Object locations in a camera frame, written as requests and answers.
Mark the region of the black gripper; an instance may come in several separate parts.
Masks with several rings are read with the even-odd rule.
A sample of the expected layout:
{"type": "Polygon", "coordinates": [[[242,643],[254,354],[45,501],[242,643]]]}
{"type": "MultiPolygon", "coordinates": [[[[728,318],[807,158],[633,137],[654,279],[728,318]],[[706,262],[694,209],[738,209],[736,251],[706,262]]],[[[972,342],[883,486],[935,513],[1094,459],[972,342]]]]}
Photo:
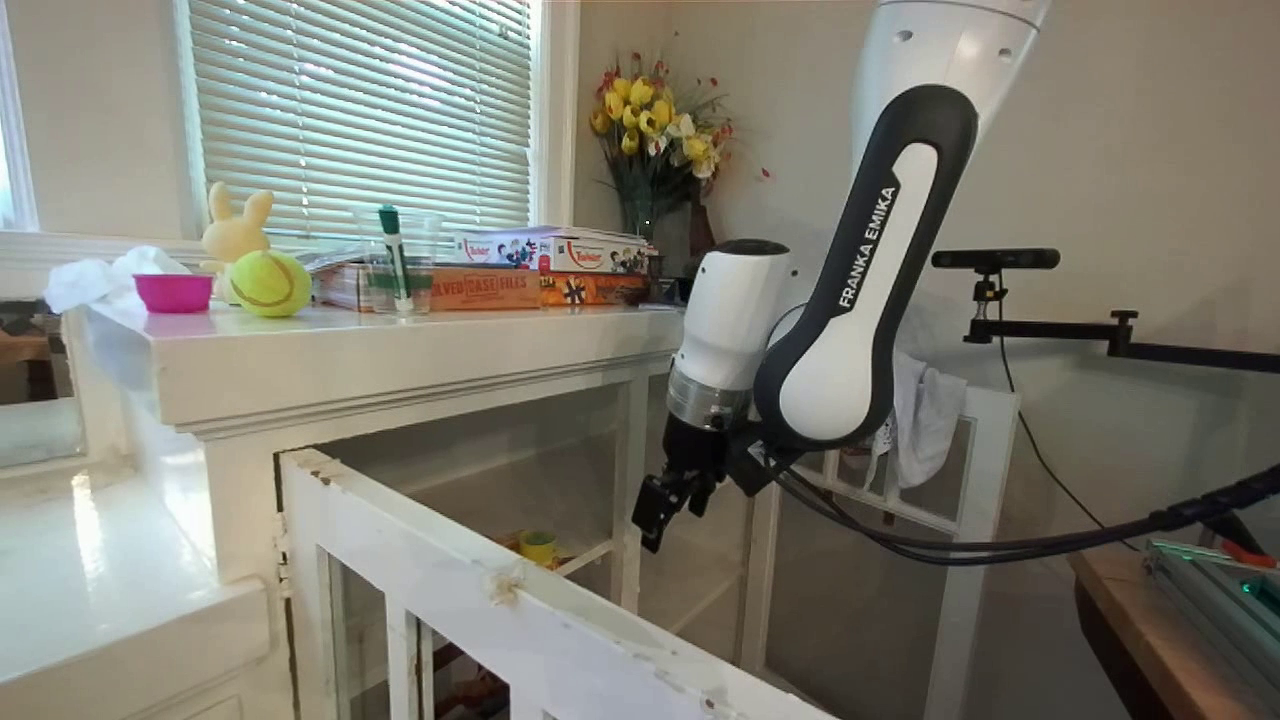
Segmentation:
{"type": "Polygon", "coordinates": [[[752,422],[716,417],[706,427],[665,425],[665,472],[646,477],[633,504],[640,546],[654,552],[666,520],[686,509],[704,518],[716,488],[730,480],[742,496],[763,492],[780,477],[780,458],[763,444],[752,422]]]}

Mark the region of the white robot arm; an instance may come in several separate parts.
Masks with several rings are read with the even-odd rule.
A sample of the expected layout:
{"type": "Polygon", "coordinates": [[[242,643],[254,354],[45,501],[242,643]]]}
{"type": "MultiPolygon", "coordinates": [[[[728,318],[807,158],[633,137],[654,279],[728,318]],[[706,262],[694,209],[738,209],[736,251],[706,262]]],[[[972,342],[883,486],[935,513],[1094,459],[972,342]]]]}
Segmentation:
{"type": "Polygon", "coordinates": [[[691,279],[666,372],[665,472],[633,504],[654,552],[730,477],[747,496],[891,413],[891,345],[963,167],[1053,0],[876,0],[859,52],[854,171],[800,305],[793,251],[722,241],[691,279]]]}

